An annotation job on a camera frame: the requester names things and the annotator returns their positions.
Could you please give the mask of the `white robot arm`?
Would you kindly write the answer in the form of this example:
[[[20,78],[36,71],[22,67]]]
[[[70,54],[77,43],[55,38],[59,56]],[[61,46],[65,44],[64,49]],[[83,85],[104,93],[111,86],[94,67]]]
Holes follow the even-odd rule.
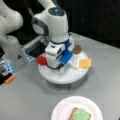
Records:
[[[68,33],[66,12],[51,0],[38,1],[45,10],[33,16],[33,29],[38,34],[50,36],[46,53],[54,56],[62,64],[67,64],[72,57],[74,45]],[[12,10],[3,0],[0,0],[0,43],[3,46],[9,43],[7,34],[19,29],[22,23],[20,13]]]

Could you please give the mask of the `white blue gripper body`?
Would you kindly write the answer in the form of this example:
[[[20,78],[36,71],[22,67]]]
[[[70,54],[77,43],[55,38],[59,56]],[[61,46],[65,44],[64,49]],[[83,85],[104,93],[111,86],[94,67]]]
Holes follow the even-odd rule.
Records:
[[[64,42],[50,41],[45,48],[47,65],[51,69],[57,69],[60,64],[66,64],[73,55],[74,40],[70,36]]]

